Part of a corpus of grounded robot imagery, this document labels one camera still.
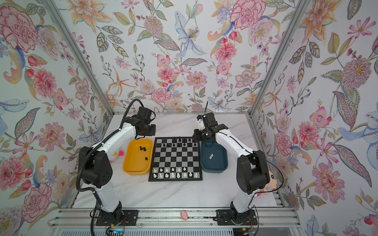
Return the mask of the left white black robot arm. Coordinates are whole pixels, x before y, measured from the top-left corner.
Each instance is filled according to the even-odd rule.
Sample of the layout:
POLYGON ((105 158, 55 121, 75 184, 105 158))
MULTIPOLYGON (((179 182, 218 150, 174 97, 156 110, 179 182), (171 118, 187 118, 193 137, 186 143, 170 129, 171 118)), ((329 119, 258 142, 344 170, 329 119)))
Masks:
POLYGON ((81 148, 79 152, 76 190, 93 193, 100 216, 116 223, 123 219, 124 214, 110 182, 113 170, 109 157, 129 140, 154 136, 156 125, 151 124, 154 120, 151 115, 154 114, 140 99, 133 99, 117 129, 91 147, 81 148))

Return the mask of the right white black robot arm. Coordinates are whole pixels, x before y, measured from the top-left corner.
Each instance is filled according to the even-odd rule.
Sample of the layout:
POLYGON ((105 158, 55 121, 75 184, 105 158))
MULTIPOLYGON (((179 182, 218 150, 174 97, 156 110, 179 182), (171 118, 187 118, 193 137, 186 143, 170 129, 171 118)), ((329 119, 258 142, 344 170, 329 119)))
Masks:
POLYGON ((240 224, 249 216, 254 197, 270 182, 265 155, 244 145, 226 125, 216 121, 213 113, 197 116, 197 125, 198 129, 194 131, 197 140, 211 140, 221 145, 237 161, 236 181, 240 191, 226 216, 240 224))

